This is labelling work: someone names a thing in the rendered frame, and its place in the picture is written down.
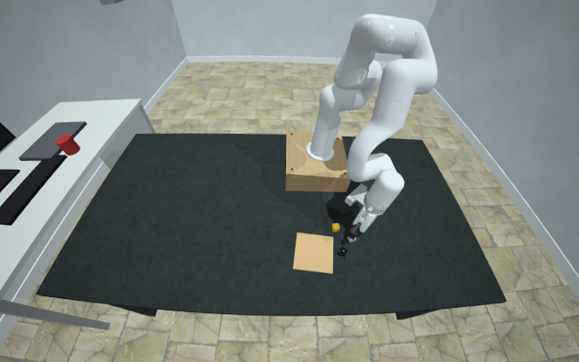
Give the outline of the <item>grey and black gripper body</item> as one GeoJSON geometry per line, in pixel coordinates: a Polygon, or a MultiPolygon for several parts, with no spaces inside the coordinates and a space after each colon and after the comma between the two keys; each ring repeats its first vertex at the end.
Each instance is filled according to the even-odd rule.
{"type": "Polygon", "coordinates": [[[370,224],[377,218],[378,215],[381,214],[374,214],[374,213],[368,213],[366,211],[366,207],[363,206],[363,208],[360,210],[358,216],[356,217],[356,219],[353,221],[352,225],[356,225],[359,223],[361,223],[361,226],[359,228],[359,230],[363,233],[365,232],[366,228],[368,226],[370,226],[370,224]]]}

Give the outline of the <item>beige square mat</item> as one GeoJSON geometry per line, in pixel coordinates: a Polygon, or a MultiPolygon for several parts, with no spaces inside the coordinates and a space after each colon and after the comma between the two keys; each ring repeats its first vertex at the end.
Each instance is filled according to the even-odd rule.
{"type": "Polygon", "coordinates": [[[333,274],[333,237],[297,233],[293,269],[333,274]]]}

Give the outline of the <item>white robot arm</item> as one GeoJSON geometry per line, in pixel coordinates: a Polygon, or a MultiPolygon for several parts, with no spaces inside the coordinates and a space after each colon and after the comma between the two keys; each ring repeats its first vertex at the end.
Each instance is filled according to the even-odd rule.
{"type": "Polygon", "coordinates": [[[350,193],[345,199],[349,206],[359,201],[368,213],[382,214],[401,192],[404,179],[390,157],[370,154],[403,127],[414,94],[430,92],[436,81],[435,55],[420,22],[380,14],[365,14],[356,21],[334,74],[335,85],[320,93],[316,126],[306,147],[312,159],[331,160],[341,123],[338,113],[362,108],[379,87],[373,116],[353,140],[346,166],[354,182],[376,180],[369,191],[360,184],[350,193]],[[375,52],[403,59],[389,62],[382,72],[373,60],[375,52]]]}

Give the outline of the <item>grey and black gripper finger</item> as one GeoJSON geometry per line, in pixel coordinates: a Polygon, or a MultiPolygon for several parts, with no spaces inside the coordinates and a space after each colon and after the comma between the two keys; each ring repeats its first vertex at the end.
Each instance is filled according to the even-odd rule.
{"type": "Polygon", "coordinates": [[[351,238],[351,239],[355,239],[356,236],[358,235],[359,232],[359,227],[361,226],[361,223],[358,222],[357,225],[354,225],[347,233],[347,235],[351,238]],[[356,232],[358,230],[358,232],[356,232]],[[353,235],[353,236],[352,236],[353,235]],[[354,236],[355,235],[355,236],[354,236]]]}

